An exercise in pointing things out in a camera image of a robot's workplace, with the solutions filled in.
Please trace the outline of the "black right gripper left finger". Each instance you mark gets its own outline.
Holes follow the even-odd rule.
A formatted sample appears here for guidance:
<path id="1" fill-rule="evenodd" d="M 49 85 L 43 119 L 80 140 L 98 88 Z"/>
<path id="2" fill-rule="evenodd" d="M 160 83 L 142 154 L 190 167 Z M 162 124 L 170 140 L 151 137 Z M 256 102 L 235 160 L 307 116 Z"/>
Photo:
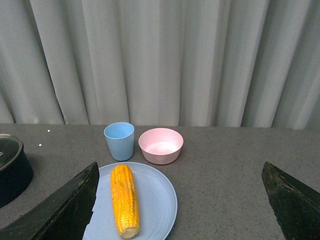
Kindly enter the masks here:
<path id="1" fill-rule="evenodd" d="M 100 178 L 93 162 L 35 208 L 1 229 L 2 240 L 81 240 Z"/>

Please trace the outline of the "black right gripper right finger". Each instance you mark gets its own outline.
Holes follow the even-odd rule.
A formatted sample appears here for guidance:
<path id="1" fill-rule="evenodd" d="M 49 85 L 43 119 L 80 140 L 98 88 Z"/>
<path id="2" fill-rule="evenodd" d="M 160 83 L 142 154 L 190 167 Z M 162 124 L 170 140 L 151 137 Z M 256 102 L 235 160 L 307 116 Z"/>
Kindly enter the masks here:
<path id="1" fill-rule="evenodd" d="M 266 162 L 261 173 L 269 204 L 287 240 L 320 238 L 320 193 Z"/>

